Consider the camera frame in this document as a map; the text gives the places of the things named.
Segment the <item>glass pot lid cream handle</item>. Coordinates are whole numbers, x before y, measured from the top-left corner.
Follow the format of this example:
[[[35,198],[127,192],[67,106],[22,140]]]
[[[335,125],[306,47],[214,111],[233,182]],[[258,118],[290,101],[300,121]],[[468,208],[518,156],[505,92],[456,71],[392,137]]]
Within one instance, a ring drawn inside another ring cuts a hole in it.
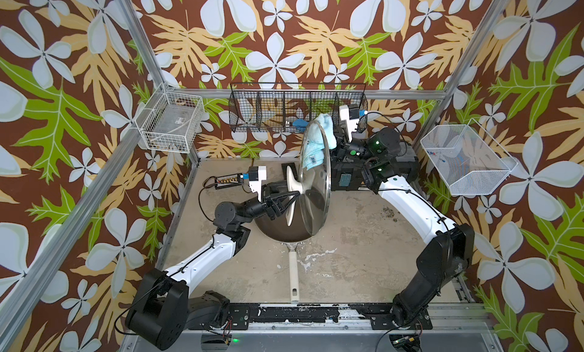
[[[311,235],[317,234],[326,222],[331,198],[331,159],[329,146],[325,144],[325,161],[323,164],[307,170],[302,167],[302,150],[306,140],[303,139],[298,180],[288,173],[289,191],[299,191],[295,198],[296,207],[300,207],[304,224]]]

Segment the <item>light blue cloth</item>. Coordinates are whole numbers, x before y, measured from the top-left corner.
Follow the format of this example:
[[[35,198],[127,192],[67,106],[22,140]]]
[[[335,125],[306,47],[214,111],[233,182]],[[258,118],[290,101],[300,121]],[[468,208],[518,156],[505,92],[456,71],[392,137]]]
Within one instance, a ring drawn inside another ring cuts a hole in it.
[[[333,149],[337,147],[332,116],[321,113],[312,120],[307,127],[304,139],[306,143],[302,150],[302,167],[310,170],[324,163],[325,144]]]

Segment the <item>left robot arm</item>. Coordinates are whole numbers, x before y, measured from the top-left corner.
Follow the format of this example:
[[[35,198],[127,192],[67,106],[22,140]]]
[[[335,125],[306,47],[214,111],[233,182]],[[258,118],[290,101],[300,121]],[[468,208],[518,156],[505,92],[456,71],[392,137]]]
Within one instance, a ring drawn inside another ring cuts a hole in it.
[[[295,202],[304,189],[295,179],[288,180],[284,192],[278,192],[276,186],[263,186],[260,196],[246,202],[218,204],[212,221],[216,232],[205,246],[170,268],[155,268],[144,276],[129,307],[126,328],[158,350],[170,348],[185,330],[226,329],[229,299],[214,291],[201,297],[191,294],[217,267],[245,247],[250,235],[247,223],[281,215],[292,221]]]

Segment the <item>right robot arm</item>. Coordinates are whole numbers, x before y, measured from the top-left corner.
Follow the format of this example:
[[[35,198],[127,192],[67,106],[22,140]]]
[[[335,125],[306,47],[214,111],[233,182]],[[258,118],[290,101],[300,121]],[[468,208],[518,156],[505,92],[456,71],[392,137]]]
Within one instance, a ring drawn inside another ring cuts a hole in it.
[[[333,133],[332,190],[372,191],[399,211],[424,241],[417,272],[389,311],[393,327],[409,326],[444,285],[470,266],[475,232],[447,218],[412,187],[420,163],[397,129],[386,127],[367,139],[355,138],[346,126]]]

